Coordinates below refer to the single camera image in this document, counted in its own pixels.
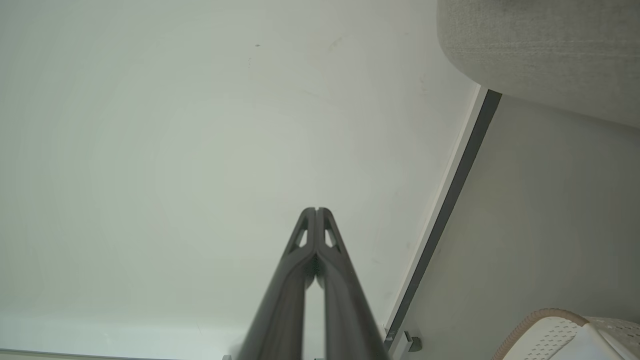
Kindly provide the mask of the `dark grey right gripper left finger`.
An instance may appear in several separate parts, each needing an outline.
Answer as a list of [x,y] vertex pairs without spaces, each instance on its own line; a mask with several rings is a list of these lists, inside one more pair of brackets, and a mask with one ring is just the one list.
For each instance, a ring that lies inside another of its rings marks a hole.
[[303,358],[306,291],[316,276],[316,215],[302,210],[245,336],[240,360]]

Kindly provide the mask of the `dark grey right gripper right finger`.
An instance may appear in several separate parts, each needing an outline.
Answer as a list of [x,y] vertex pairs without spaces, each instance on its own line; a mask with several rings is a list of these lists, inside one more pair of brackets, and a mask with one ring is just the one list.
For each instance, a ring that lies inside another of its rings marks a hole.
[[316,217],[318,274],[324,290],[327,360],[388,360],[389,355],[332,212]]

